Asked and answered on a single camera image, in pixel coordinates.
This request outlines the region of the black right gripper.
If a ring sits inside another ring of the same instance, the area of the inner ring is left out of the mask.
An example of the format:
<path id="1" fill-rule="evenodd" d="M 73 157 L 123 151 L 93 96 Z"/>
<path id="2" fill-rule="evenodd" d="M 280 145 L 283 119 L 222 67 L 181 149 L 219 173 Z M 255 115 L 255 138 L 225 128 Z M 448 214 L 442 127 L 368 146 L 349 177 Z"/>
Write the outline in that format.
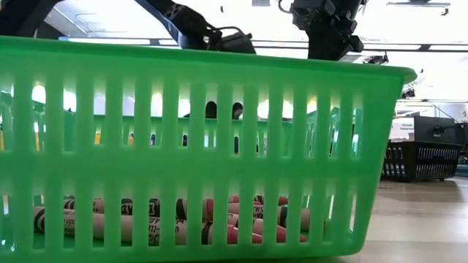
<path id="1" fill-rule="evenodd" d="M 366 0 L 293 0 L 292 23 L 309 38 L 308 58 L 338 61 L 360 53 L 363 43 L 354 34 L 355 16 Z"/>

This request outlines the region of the ceiling rail fixture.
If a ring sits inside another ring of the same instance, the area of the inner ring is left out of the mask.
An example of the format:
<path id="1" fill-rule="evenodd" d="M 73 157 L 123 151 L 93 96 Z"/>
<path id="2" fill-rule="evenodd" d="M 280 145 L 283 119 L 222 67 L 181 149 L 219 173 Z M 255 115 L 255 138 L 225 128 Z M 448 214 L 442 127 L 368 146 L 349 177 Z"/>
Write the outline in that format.
<path id="1" fill-rule="evenodd" d="M 387 6 L 395 7 L 423 7 L 423 8 L 443 8 L 441 16 L 446 16 L 449 13 L 451 3 L 438 2 L 436 0 L 390 0 Z"/>

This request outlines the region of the black equipment cabinet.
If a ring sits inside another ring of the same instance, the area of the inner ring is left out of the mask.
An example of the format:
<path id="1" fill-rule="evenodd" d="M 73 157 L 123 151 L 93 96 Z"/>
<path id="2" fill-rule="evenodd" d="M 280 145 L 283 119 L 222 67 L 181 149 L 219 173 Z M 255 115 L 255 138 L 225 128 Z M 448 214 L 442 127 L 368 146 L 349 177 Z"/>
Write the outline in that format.
<path id="1" fill-rule="evenodd" d="M 414 133 L 417 142 L 468 145 L 468 123 L 452 118 L 415 116 Z"/>

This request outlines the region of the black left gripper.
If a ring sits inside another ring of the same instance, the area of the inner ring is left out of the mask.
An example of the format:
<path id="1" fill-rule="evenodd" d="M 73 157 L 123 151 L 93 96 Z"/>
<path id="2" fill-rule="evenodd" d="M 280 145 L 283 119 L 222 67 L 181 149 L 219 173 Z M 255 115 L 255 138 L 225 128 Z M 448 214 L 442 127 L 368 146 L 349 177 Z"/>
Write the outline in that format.
<path id="1" fill-rule="evenodd" d="M 215 37 L 210 41 L 210 50 L 228 53 L 255 54 L 251 41 L 252 35 L 237 32 L 226 37 Z"/>

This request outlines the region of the white printed sign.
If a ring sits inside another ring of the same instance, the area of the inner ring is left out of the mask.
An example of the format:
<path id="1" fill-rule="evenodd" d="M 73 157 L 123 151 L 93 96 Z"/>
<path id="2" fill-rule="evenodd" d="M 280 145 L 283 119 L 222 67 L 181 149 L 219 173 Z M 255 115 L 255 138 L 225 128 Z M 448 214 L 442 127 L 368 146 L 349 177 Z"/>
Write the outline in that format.
<path id="1" fill-rule="evenodd" d="M 391 142 L 414 141 L 414 118 L 394 118 L 390 128 L 389 140 Z"/>

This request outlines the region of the long ceiling light bar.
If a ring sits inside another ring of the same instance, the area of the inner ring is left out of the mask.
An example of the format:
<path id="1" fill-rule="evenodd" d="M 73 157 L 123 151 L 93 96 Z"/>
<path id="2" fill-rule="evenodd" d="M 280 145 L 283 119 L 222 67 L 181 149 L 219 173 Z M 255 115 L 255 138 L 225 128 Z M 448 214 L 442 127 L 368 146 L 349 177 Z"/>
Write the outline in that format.
<path id="1" fill-rule="evenodd" d="M 178 47 L 178 44 L 172 39 L 143 39 L 143 38 L 91 38 L 91 37 L 59 37 L 61 41 L 83 42 L 95 44 L 110 45 L 136 45 L 136 46 L 161 46 Z M 273 48 L 273 49 L 297 49 L 305 50 L 308 47 L 307 42 L 300 41 L 268 41 L 253 40 L 255 48 Z M 366 42 L 365 51 L 390 51 L 390 52 L 437 52 L 437 53 L 468 53 L 468 44 L 461 43 L 388 43 L 388 42 Z"/>

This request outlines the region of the black plastic basket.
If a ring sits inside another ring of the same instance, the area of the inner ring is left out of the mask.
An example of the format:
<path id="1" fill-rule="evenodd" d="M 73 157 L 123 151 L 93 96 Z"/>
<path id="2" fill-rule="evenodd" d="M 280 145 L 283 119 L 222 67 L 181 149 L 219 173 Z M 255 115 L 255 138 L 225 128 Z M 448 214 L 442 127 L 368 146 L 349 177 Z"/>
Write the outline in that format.
<path id="1" fill-rule="evenodd" d="M 389 142 L 380 178 L 407 183 L 452 178 L 462 149 L 439 142 Z"/>

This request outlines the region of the green plastic basket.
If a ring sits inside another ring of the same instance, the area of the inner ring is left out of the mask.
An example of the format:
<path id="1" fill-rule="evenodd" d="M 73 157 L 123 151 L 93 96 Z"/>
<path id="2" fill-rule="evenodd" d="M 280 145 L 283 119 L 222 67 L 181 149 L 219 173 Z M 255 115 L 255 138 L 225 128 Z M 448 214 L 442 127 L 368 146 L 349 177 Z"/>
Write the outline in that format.
<path id="1" fill-rule="evenodd" d="M 0 102 L 0 263 L 356 254 L 393 110 L 415 77 L 394 66 L 0 37 L 0 83 L 14 91 Z M 274 233 L 279 197 L 288 198 L 284 243 Z M 132 215 L 121 214 L 126 198 Z M 74 236 L 64 234 L 65 199 L 76 200 Z M 93 236 L 94 199 L 105 202 L 103 240 Z M 148 244 L 150 199 L 160 202 L 159 245 Z M 186 245 L 175 244 L 178 199 L 187 201 Z M 201 244 L 204 199 L 214 201 L 210 245 Z M 34 230 L 34 207 L 45 207 L 45 232 Z M 121 216 L 133 217 L 129 243 Z"/>

